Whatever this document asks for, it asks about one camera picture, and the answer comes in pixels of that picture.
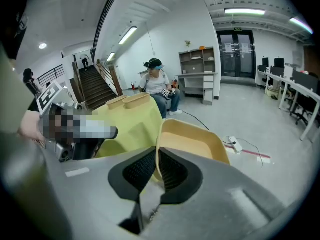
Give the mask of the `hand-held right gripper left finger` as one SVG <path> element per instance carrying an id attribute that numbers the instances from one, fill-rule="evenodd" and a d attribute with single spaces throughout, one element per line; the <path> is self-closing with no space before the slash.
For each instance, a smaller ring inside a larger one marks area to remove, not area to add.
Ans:
<path id="1" fill-rule="evenodd" d="M 133 240 L 159 206 L 156 149 L 61 163 L 45 162 L 70 240 Z"/>

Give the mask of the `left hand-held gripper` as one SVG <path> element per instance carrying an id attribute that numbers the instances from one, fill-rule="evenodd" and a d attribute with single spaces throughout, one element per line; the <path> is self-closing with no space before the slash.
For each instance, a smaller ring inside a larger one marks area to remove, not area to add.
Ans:
<path id="1" fill-rule="evenodd" d="M 36 100 L 40 112 L 39 129 L 48 125 L 50 111 L 59 109 L 83 110 L 86 107 L 73 100 L 67 87 L 62 87 L 56 80 L 50 83 Z M 81 122 L 73 131 L 74 144 L 56 142 L 46 139 L 44 149 L 56 155 L 59 162 L 69 160 L 87 160 L 94 158 L 105 140 L 113 140 L 118 135 L 118 128 L 105 122 Z"/>

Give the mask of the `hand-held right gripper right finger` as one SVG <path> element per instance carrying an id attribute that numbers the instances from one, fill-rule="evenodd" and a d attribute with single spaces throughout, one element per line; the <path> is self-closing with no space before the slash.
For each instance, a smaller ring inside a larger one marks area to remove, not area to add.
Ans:
<path id="1" fill-rule="evenodd" d="M 161 147 L 165 185 L 147 240 L 267 240 L 286 222 L 285 206 L 236 168 Z"/>

